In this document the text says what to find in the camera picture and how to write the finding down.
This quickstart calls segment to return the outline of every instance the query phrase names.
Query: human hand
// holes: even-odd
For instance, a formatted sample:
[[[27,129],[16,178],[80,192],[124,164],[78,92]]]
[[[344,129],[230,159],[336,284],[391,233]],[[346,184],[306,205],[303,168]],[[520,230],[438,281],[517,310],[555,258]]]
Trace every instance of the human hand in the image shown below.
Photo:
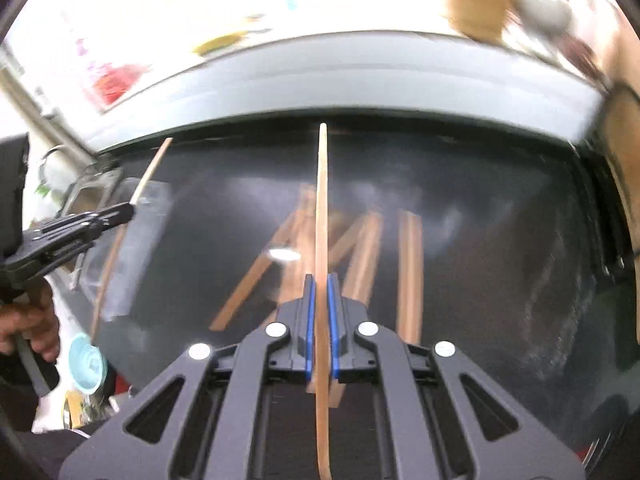
[[[31,341],[34,352],[53,363],[60,354],[60,323],[53,309],[53,291],[44,278],[27,291],[29,304],[10,303],[0,307],[0,352],[14,352],[15,333]]]

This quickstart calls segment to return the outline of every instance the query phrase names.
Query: triangular cutout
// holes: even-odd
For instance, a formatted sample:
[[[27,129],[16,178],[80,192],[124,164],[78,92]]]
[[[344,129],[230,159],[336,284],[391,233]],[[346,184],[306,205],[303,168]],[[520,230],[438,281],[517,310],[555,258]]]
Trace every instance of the triangular cutout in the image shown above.
[[[125,426],[125,431],[150,444],[157,444],[184,386],[184,377],[175,378]]]
[[[482,434],[489,442],[498,440],[518,429],[518,421],[475,380],[466,374],[460,382],[476,414]]]

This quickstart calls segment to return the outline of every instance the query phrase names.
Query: blue rubber strip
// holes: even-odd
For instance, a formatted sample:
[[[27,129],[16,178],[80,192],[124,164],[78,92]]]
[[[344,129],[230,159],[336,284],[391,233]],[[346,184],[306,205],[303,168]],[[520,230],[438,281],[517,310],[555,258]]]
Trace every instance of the blue rubber strip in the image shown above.
[[[316,281],[311,281],[309,293],[309,308],[306,313],[306,356],[305,375],[306,382],[311,380],[311,371],[314,366],[314,323],[316,321]]]
[[[340,374],[340,339],[338,334],[338,313],[335,309],[334,287],[331,279],[327,279],[329,299],[329,330],[331,338],[331,377],[338,378]]]

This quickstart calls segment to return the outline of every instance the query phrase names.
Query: light blue bowl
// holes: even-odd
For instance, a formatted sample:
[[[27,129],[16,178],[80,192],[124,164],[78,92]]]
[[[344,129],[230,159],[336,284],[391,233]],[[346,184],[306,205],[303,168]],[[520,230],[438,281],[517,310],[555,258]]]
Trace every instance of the light blue bowl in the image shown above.
[[[85,395],[94,394],[107,377],[107,361],[91,344],[87,334],[78,334],[73,338],[68,364],[76,388]]]

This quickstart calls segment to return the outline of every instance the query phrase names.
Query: white light spot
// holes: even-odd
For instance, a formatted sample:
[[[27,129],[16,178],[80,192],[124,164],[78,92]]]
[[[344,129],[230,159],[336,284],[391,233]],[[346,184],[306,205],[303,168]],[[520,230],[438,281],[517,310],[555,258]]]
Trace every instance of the white light spot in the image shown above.
[[[206,359],[211,354],[211,347],[206,343],[196,343],[189,347],[189,357],[201,361]]]
[[[300,253],[288,247],[274,247],[269,249],[269,257],[277,262],[295,262],[300,259]]]
[[[376,335],[378,326],[372,321],[364,321],[358,325],[358,332],[362,335]]]
[[[436,351],[436,354],[441,357],[451,357],[456,353],[456,347],[449,341],[440,341],[439,343],[436,343],[434,350]]]
[[[281,337],[287,331],[287,327],[282,323],[269,323],[264,331],[270,337]]]

